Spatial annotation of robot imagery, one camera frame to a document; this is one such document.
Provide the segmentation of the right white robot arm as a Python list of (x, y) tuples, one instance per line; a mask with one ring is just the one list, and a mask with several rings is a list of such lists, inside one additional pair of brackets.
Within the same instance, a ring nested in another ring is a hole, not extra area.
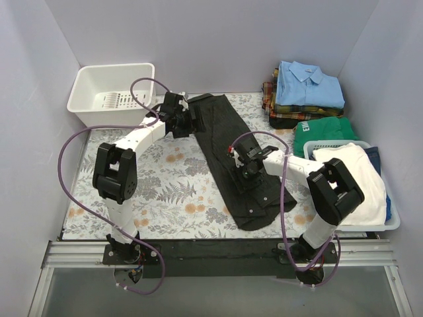
[(275, 146), (265, 148), (252, 139), (238, 140), (229, 146), (229, 156), (243, 180), (252, 180), (265, 172), (294, 181), (307, 188), (316, 211), (311, 224), (298, 241), (288, 244), (282, 233), (286, 254), (296, 260), (314, 263), (323, 254), (341, 222), (364, 202), (364, 193), (346, 165), (337, 158), (317, 162), (287, 154)]

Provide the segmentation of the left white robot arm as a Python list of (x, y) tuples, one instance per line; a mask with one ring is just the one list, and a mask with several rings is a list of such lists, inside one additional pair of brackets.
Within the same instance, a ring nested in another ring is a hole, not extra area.
[(106, 236), (114, 254), (126, 264), (140, 258), (134, 238), (132, 196), (137, 189), (137, 161), (156, 141), (171, 133), (175, 139), (206, 130), (198, 106), (184, 95), (167, 92), (161, 105), (147, 114), (139, 125), (115, 143), (102, 143), (97, 150), (93, 187), (106, 204), (112, 233)]

